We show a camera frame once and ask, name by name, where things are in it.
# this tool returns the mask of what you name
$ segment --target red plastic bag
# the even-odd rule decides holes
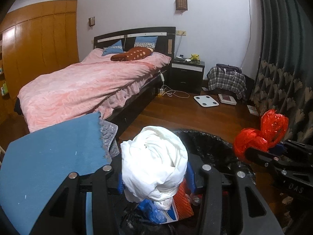
[[[242,161],[247,162],[245,151],[249,147],[268,152],[284,137],[288,128],[288,118],[276,114],[274,109],[268,110],[261,118],[261,130],[243,129],[235,138],[234,152]]]

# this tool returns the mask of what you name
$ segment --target curtain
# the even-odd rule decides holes
[[[313,145],[313,28],[296,0],[262,0],[263,50],[250,99],[289,118],[286,139]]]

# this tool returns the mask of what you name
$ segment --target pillow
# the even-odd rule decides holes
[[[146,58],[152,53],[152,48],[133,47],[123,54],[116,54],[111,56],[111,61],[135,61]]]
[[[134,47],[156,48],[157,36],[136,37]]]
[[[106,56],[108,54],[120,54],[120,53],[124,53],[121,40],[119,40],[117,43],[113,44],[112,46],[104,48],[102,56]]]

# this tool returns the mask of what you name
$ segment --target plaid blanket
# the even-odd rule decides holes
[[[209,90],[221,88],[232,91],[238,99],[245,99],[246,79],[242,73],[236,71],[225,72],[215,66],[210,69],[207,78],[209,80]]]

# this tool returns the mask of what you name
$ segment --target blue tabletop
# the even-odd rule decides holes
[[[85,175],[108,163],[99,115],[92,113],[41,129],[8,146],[0,169],[0,205],[21,235],[30,233],[70,172]]]

